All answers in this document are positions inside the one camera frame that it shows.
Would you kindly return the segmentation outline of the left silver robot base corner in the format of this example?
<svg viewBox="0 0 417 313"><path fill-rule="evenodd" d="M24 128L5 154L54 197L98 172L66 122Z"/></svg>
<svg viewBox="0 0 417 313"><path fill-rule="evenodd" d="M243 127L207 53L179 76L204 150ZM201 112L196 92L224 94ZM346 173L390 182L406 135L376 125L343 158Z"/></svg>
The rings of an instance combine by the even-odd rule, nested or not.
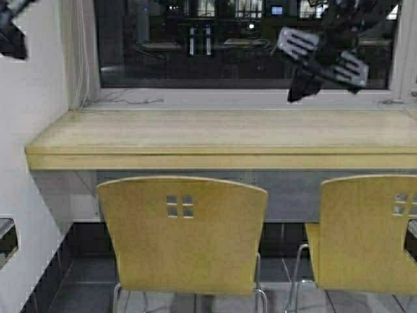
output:
<svg viewBox="0 0 417 313"><path fill-rule="evenodd" d="M1 219L1 264L5 264L18 250L16 225L11 218Z"/></svg>

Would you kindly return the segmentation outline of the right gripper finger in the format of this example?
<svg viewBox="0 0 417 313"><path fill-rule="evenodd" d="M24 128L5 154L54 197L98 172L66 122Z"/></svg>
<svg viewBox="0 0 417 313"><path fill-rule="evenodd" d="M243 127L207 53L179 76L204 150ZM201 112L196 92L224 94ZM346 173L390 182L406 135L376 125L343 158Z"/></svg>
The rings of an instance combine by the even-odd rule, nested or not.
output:
<svg viewBox="0 0 417 313"><path fill-rule="evenodd" d="M305 70L295 70L291 86L287 95L290 103L298 102L305 97L316 95L323 86L323 81Z"/></svg>

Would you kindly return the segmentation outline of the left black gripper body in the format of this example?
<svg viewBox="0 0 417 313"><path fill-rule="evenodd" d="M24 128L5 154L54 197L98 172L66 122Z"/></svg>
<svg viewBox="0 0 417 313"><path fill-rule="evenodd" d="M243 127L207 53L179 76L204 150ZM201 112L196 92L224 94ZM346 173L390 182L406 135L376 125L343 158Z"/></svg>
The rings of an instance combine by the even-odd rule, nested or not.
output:
<svg viewBox="0 0 417 313"><path fill-rule="evenodd" d="M26 60L25 35L12 21L12 11L1 11L1 55L13 59Z"/></svg>

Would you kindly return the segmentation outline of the right silver robot base corner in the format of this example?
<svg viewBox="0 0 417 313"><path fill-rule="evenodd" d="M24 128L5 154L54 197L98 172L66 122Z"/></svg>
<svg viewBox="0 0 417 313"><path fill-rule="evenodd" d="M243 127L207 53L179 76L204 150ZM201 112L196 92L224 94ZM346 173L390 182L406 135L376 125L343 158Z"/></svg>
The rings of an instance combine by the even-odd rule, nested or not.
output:
<svg viewBox="0 0 417 313"><path fill-rule="evenodd" d="M416 219L410 220L407 226L407 233L405 236L404 249L409 255L416 260L417 257L417 234L416 234Z"/></svg>

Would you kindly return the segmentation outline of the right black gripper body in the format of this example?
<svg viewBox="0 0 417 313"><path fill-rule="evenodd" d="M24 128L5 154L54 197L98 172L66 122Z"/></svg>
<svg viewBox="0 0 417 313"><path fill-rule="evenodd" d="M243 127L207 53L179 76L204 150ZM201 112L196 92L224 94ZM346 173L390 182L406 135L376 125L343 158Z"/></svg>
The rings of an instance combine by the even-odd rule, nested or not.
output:
<svg viewBox="0 0 417 313"><path fill-rule="evenodd" d="M353 94L367 85L369 65L352 52L335 46L326 36L283 27L276 49L295 70L312 73L323 81L323 85L331 82Z"/></svg>

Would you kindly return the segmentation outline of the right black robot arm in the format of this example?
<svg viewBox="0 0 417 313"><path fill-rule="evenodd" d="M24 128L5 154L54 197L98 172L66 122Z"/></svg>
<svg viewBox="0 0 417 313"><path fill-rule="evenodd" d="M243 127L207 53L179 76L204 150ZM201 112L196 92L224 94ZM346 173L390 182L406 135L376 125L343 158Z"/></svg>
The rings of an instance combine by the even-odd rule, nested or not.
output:
<svg viewBox="0 0 417 313"><path fill-rule="evenodd" d="M275 49L295 68L290 103L318 94L326 82L352 94L366 88L369 65L355 54L360 35L380 24L399 1L329 1L322 31L282 27Z"/></svg>

